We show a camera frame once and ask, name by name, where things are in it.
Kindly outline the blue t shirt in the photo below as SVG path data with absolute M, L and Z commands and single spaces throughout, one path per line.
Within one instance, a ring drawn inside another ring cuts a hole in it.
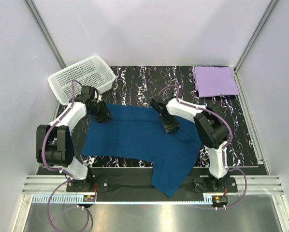
M 82 156 L 153 163 L 151 184 L 172 198 L 196 164 L 202 142 L 194 123 L 178 117 L 179 130 L 165 131 L 153 108 L 109 104 L 113 120 L 91 119 Z

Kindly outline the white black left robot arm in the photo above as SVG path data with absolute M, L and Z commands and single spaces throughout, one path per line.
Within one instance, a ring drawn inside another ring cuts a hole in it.
M 113 119 L 101 94 L 94 87 L 83 86 L 81 93 L 73 96 L 67 108 L 52 122 L 39 125 L 36 130 L 36 160 L 50 171 L 59 171 L 72 180 L 83 191 L 94 187 L 94 179 L 75 156 L 71 132 L 86 115 L 97 123 Z

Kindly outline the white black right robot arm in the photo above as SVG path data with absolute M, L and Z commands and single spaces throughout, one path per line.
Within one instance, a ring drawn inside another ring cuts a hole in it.
M 215 113 L 212 107 L 192 104 L 175 97 L 166 101 L 151 99 L 150 105 L 158 112 L 167 133 L 178 131 L 177 117 L 196 125 L 201 142 L 208 148 L 209 186 L 217 192 L 225 188 L 229 178 L 226 146 L 232 140 L 232 132 L 224 118 Z

